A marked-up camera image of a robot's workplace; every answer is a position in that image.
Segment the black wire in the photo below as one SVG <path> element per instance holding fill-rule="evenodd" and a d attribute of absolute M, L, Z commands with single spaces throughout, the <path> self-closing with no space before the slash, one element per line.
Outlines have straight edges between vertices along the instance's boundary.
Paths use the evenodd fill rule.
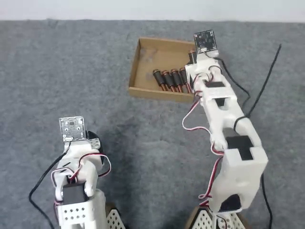
<path fill-rule="evenodd" d="M 280 53 L 281 48 L 282 48 L 282 44 L 280 44 L 280 45 L 278 46 L 278 48 L 277 48 L 277 51 L 276 51 L 275 57 L 274 57 L 274 59 L 273 59 L 273 61 L 272 61 L 272 64 L 271 64 L 271 66 L 270 66 L 268 75 L 267 75 L 267 77 L 266 77 L 266 79 L 265 79 L 265 82 L 264 82 L 264 84 L 263 84 L 263 86 L 262 86 L 262 89 L 261 89 L 261 91 L 259 92 L 259 94 L 258 94 L 258 96 L 257 96 L 257 98 L 256 98 L 256 100 L 255 100 L 255 102 L 254 102 L 254 104 L 252 105 L 251 109 L 249 110 L 249 112 L 248 112 L 245 116 L 239 117 L 239 118 L 237 118 L 237 119 L 235 120 L 233 130 L 236 129 L 236 125 L 237 125 L 237 123 L 238 123 L 239 120 L 241 120 L 241 119 L 243 119 L 243 118 L 250 118 L 252 111 L 253 111 L 254 108 L 256 107 L 256 105 L 257 105 L 259 99 L 261 98 L 261 96 L 262 96 L 262 94 L 263 94 L 263 92 L 264 92 L 264 90 L 265 90 L 265 87 L 266 87 L 266 85 L 267 85 L 267 83 L 268 83 L 268 81 L 269 81 L 269 78 L 270 78 L 270 76 L 271 76 L 271 72 L 272 72 L 272 70 L 273 70 L 273 67 L 274 67 L 274 65 L 275 65 L 275 62 L 276 62 L 276 60 L 277 60 L 277 57 L 278 57 L 278 55 L 279 55 L 279 53 Z"/>
<path fill-rule="evenodd" d="M 69 142 L 69 146 L 66 150 L 66 152 L 64 152 L 62 155 L 60 155 L 48 168 L 47 170 L 42 174 L 42 176 L 40 177 L 40 179 L 38 180 L 37 184 L 34 186 L 34 188 L 30 191 L 29 193 L 29 202 L 46 218 L 46 220 L 49 223 L 49 226 L 51 227 L 51 229 L 54 229 L 54 226 L 50 220 L 50 218 L 47 216 L 47 214 L 40 208 L 38 207 L 38 205 L 32 200 L 32 195 L 33 193 L 36 191 L 36 189 L 39 187 L 39 185 L 42 183 L 43 179 L 46 177 L 46 175 L 48 174 L 48 172 L 50 172 L 50 170 L 67 154 L 68 150 L 70 149 L 71 146 L 71 142 Z"/>
<path fill-rule="evenodd" d="M 267 205 L 267 208 L 268 208 L 268 211 L 269 211 L 269 215 L 270 215 L 269 226 L 268 226 L 268 228 L 271 229 L 271 227 L 272 227 L 273 215 L 272 215 L 272 211 L 271 211 L 271 208 L 270 208 L 270 205 L 269 205 L 269 202 L 268 202 L 268 199 L 267 199 L 267 195 L 266 195 L 264 174 L 262 174 L 262 176 L 261 176 L 261 184 L 262 184 L 262 190 L 263 190 L 264 200 L 265 200 L 265 203 L 266 203 L 266 205 Z"/>
<path fill-rule="evenodd" d="M 282 48 L 282 44 L 280 44 L 280 45 L 278 46 L 278 49 L 277 49 L 277 51 L 276 51 L 275 57 L 274 57 L 274 59 L 273 59 L 273 62 L 272 62 L 272 64 L 271 64 L 271 66 L 270 66 L 268 75 L 267 75 L 267 77 L 266 77 L 266 79 L 265 79 L 265 82 L 264 82 L 264 84 L 263 84 L 263 86 L 262 86 L 262 89 L 261 89 L 261 91 L 259 92 L 259 94 L 258 94 L 258 96 L 257 96 L 257 98 L 256 98 L 256 101 L 254 102 L 254 104 L 253 104 L 253 106 L 251 107 L 250 111 L 249 111 L 248 114 L 246 115 L 247 117 L 250 117 L 252 111 L 254 110 L 255 106 L 257 105 L 259 99 L 261 98 L 261 95 L 262 95 L 263 91 L 265 90 L 265 87 L 266 87 L 266 85 L 267 85 L 267 83 L 268 83 L 268 80 L 269 80 L 269 78 L 270 78 L 271 72 L 272 72 L 272 70 L 273 70 L 273 67 L 274 67 L 274 65 L 275 65 L 275 62 L 276 62 L 276 60 L 277 60 L 277 57 L 278 57 L 278 54 L 280 53 L 281 48 Z"/>
<path fill-rule="evenodd" d="M 243 109 L 244 106 L 245 106 L 245 104 L 246 104 L 246 102 L 251 98 L 250 93 L 249 93 L 246 89 L 244 89 L 244 88 L 243 88 L 243 87 L 242 87 L 242 86 L 232 77 L 232 75 L 230 74 L 230 72 L 229 72 L 227 66 L 225 65 L 223 59 L 221 59 L 221 58 L 219 58 L 219 57 L 214 57 L 214 59 L 219 60 L 219 61 L 223 64 L 224 70 L 225 70 L 225 72 L 227 73 L 228 77 L 232 80 L 232 82 L 233 82 L 237 87 L 239 87 L 242 91 L 244 91 L 244 92 L 248 95 L 248 97 L 246 98 L 246 100 L 245 100 L 245 101 L 243 102 L 243 104 L 242 104 L 242 109 Z"/>

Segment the cardboard box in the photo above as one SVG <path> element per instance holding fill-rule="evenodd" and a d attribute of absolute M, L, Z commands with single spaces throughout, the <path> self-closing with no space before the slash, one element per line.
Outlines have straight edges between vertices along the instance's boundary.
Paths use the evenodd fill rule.
<path fill-rule="evenodd" d="M 152 73 L 154 69 L 170 71 L 173 68 L 184 67 L 189 62 L 189 50 L 193 49 L 193 42 L 140 38 L 129 80 L 130 95 L 149 99 L 192 102 L 193 94 L 162 91 Z"/>

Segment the white plastic housing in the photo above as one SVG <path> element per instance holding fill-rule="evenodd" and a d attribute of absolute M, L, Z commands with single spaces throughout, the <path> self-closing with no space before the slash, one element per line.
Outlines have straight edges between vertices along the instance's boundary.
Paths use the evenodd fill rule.
<path fill-rule="evenodd" d="M 86 202 L 58 206 L 60 227 L 74 229 L 83 224 L 85 229 L 108 229 L 105 202 L 104 193 L 97 189 L 94 197 Z"/>
<path fill-rule="evenodd" d="M 210 209 L 218 212 L 222 202 L 234 194 L 239 195 L 242 209 L 248 208 L 268 162 L 261 140 L 250 119 L 244 118 L 237 123 L 236 132 L 249 136 L 254 146 L 250 149 L 253 160 L 243 161 L 238 149 L 228 149 L 223 131 L 225 128 L 233 129 L 235 120 L 244 116 L 231 85 L 222 75 L 218 61 L 205 53 L 197 55 L 197 64 L 186 65 L 185 69 L 188 82 L 193 81 L 193 90 L 202 91 L 199 93 L 202 96 L 200 104 L 210 125 L 211 143 L 214 142 L 216 150 L 224 151 L 221 171 L 210 193 L 213 197 L 209 199 Z M 214 82 L 222 82 L 225 87 L 208 88 L 203 80 L 209 80 L 212 76 Z M 225 98 L 224 106 L 218 107 L 216 98 Z"/>

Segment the white robotic arm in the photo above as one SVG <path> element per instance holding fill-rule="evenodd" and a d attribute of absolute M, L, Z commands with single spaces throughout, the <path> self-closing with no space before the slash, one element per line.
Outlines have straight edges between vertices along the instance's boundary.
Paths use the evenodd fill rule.
<path fill-rule="evenodd" d="M 55 186 L 54 208 L 60 227 L 108 229 L 113 226 L 124 229 L 117 210 L 113 209 L 111 213 L 115 218 L 106 216 L 105 195 L 96 187 L 98 177 L 111 170 L 108 157 L 100 152 L 101 143 L 97 135 L 85 130 L 82 116 L 60 118 L 60 126 L 66 154 L 51 173 Z M 104 165 L 103 158 L 108 160 L 109 168 L 98 175 Z"/>
<path fill-rule="evenodd" d="M 208 198 L 215 214 L 239 212 L 251 205 L 268 158 L 250 119 L 236 125 L 238 136 L 227 137 L 225 128 L 234 128 L 237 118 L 244 116 L 237 97 L 222 74 L 213 31 L 194 35 L 196 57 L 185 66 L 188 83 L 204 108 L 211 132 L 211 144 L 224 152 L 221 170 L 213 182 Z"/>

